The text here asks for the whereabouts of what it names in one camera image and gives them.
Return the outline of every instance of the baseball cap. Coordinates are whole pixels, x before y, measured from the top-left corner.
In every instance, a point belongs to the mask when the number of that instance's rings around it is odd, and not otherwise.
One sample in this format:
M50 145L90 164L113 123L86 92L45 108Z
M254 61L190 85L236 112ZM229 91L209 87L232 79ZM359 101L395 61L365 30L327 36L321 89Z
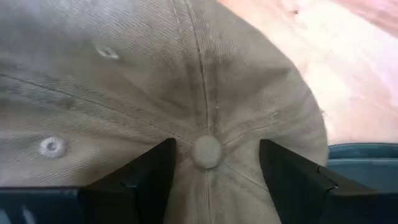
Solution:
M166 223L279 223L260 139L326 163L297 69L215 1L0 5L0 186L90 184L175 138Z

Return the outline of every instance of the cap button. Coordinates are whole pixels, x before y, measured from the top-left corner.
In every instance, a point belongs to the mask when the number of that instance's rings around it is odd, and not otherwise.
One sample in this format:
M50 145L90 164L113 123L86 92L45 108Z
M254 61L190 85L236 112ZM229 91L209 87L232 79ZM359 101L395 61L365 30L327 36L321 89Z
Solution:
M193 145L193 160L198 167L203 169L211 169L217 166L222 155L221 144L213 136L202 136Z

